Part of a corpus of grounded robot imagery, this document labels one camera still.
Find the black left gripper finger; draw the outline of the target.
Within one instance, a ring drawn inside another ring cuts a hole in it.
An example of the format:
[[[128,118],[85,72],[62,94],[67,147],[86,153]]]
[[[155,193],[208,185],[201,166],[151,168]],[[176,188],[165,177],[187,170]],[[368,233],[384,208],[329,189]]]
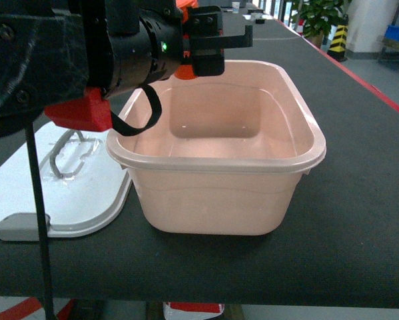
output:
[[[221,49],[248,48],[253,46],[253,26],[245,25],[243,35],[224,36],[220,38]]]

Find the black red gripper body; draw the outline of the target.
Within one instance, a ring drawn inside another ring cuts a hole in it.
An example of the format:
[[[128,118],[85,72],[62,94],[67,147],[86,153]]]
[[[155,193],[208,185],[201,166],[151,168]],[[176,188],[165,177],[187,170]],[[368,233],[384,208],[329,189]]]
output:
[[[196,76],[219,76],[224,72],[222,11],[211,5],[189,9],[183,25],[184,50],[182,64],[191,63]]]

